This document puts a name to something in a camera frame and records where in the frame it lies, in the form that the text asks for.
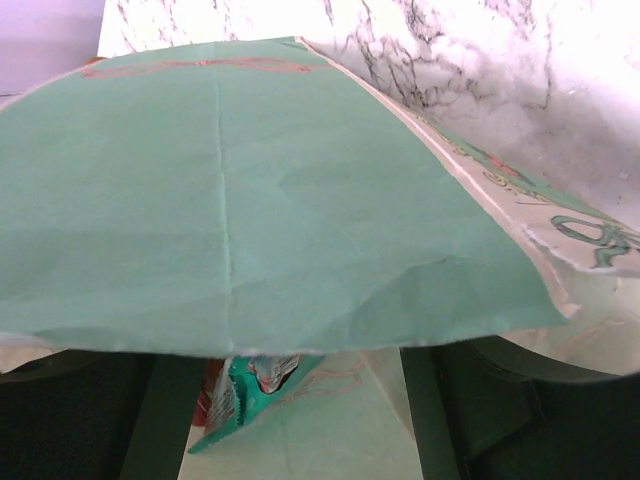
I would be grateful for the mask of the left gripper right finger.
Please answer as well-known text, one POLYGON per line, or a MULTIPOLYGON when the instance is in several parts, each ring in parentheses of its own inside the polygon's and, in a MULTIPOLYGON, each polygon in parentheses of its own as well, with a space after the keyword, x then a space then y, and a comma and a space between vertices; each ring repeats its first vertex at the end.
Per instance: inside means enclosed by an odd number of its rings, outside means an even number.
POLYGON ((639 376, 486 337, 400 351, 426 479, 636 479, 639 376))

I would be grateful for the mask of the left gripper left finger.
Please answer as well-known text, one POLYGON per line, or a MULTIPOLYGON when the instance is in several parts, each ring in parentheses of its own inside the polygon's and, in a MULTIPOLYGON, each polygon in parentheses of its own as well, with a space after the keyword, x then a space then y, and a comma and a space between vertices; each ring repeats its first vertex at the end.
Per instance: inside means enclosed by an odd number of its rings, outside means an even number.
POLYGON ((2 478, 177 478, 205 366, 67 350, 2 375, 2 478))

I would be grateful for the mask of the teal tissue snack pack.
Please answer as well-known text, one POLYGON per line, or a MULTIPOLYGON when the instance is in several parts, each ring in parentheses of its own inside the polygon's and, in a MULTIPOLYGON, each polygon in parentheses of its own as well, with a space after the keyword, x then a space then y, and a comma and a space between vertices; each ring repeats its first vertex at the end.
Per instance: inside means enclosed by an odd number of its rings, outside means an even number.
POLYGON ((188 452, 200 453, 251 424, 293 393, 322 360, 300 354, 209 360, 192 419, 202 436, 188 452))

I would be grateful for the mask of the green paper gift bag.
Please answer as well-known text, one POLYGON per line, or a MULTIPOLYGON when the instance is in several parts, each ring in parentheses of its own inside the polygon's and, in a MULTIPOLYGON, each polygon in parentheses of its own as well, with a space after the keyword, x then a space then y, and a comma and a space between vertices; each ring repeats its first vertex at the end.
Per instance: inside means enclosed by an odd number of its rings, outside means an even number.
POLYGON ((400 351, 639 376, 639 192, 479 148, 298 38, 99 59, 1 111, 1 377, 67 350, 316 355, 175 479, 426 479, 400 351))

